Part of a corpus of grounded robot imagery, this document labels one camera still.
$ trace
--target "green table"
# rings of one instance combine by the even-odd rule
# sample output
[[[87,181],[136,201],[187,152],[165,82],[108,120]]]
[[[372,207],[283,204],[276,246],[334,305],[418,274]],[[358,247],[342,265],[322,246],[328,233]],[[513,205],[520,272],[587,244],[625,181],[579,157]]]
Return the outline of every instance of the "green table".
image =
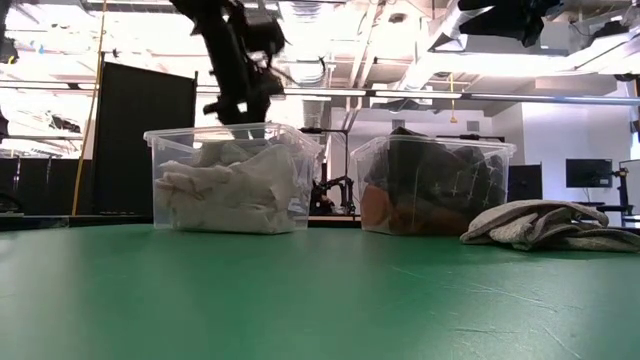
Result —
[[[640,258],[310,229],[0,234],[0,359],[638,359]]]

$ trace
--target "plastic storage container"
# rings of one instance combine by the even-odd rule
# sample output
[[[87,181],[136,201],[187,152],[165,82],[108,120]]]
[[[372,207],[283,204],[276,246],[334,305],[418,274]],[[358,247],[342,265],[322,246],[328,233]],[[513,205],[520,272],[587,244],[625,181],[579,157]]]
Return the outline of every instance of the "plastic storage container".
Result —
[[[144,139],[153,153],[156,228],[262,234],[307,228],[322,147],[291,126],[148,131]]]
[[[362,229],[459,236],[507,197],[512,144],[389,135],[351,153]]]

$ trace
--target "monitor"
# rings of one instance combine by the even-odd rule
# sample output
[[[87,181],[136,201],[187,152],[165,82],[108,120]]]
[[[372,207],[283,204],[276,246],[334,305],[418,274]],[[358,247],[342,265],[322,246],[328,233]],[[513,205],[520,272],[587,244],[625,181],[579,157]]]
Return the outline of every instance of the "monitor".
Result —
[[[611,159],[567,159],[568,188],[610,188],[613,186]]]
[[[542,199],[542,165],[509,166],[507,202]]]

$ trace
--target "laboratory room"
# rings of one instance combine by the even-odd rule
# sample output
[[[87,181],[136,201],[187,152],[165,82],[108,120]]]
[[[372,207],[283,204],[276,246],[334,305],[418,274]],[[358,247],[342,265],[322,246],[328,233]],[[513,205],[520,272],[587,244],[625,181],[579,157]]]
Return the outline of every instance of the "laboratory room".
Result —
[[[640,359],[636,0],[0,0],[1,360]]]

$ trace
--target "gray towel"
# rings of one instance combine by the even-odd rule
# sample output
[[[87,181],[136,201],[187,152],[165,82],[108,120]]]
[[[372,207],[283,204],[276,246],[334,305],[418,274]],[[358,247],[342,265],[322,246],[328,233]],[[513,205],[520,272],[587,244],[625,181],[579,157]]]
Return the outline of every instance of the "gray towel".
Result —
[[[584,215],[596,220],[586,223]],[[503,243],[518,250],[560,249],[640,252],[640,236],[608,229],[607,216],[565,201],[524,200],[489,209],[469,224],[463,244]]]

